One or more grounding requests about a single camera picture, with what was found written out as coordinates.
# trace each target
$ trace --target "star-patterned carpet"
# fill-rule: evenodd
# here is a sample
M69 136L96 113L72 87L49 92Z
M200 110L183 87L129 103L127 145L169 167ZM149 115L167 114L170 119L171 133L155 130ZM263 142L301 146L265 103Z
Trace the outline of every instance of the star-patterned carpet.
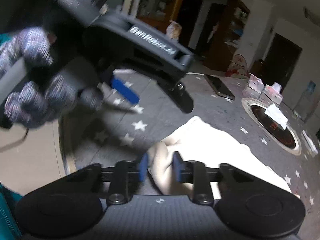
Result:
M243 94L246 81L221 78L236 96L232 101L217 96L203 76L187 75L183 82L195 108L192 113L184 114L148 77L138 73L116 76L140 95L139 104L132 106L115 90L103 86L106 105L102 110L94 112L78 107L65 116L60 123L60 142L67 172L91 163L108 167L119 160L134 160L198 115L204 122L248 145L261 162L284 178L306 207L299 236L305 240L320 237L320 157L313 158L303 143L300 156L290 154L258 127L241 104L241 99L247 97ZM302 126L293 119L292 111L283 104L280 109L301 139ZM149 178L136 193L159 194L159 191Z

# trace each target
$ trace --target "gloved hand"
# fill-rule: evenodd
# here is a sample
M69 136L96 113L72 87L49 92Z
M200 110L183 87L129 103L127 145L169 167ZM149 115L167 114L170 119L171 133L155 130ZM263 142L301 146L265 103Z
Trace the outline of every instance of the gloved hand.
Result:
M42 28L35 27L21 31L0 46L0 79L20 58L35 65L51 65L50 44L55 36ZM78 95L73 87L57 75L49 82L44 94L34 82L28 82L20 93L13 92L7 98L4 114L12 123L21 123L26 128L37 128L71 111L81 101L92 109L97 109L103 101L98 88L88 88Z

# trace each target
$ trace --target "screw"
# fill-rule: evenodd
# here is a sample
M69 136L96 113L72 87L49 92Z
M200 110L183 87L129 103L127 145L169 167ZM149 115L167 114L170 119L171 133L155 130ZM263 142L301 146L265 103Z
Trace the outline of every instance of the screw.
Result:
M183 90L183 89L184 89L184 85L183 85L182 83L180 83L180 84L178 85L178 89L179 89L179 90Z
M110 200L111 202L119 203L119 202L121 202L121 201L124 200L124 196L121 195L121 194L118 194L118 193L114 193L114 194L111 194L111 195L109 196L109 200Z
M207 194L198 194L198 195L196 195L196 199L201 204L209 202L209 196Z

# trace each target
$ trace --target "plastic bag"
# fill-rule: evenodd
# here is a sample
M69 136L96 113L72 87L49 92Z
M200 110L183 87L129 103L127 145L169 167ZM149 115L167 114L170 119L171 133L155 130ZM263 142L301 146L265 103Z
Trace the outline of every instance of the plastic bag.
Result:
M167 27L167 32L166 32L167 37L172 40L178 41L182 27L177 22L174 22L174 21L170 21L170 22L171 22L170 25Z

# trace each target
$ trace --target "doorway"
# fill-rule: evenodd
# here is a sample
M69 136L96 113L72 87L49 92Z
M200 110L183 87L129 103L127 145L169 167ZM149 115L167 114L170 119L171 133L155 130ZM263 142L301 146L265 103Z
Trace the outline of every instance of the doorway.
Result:
M182 27L179 43L186 48L195 27L201 5L202 0L183 0L182 2L177 22Z
M207 19L204 23L198 44L196 46L195 53L197 55L206 57L209 53L209 49L214 35L214 33L213 35L211 35L213 27L219 25L218 22L221 20L225 7L226 6L224 4L211 4Z
M287 85L302 48L285 37L275 34L267 57L263 63L261 79L265 84L281 85L281 92Z

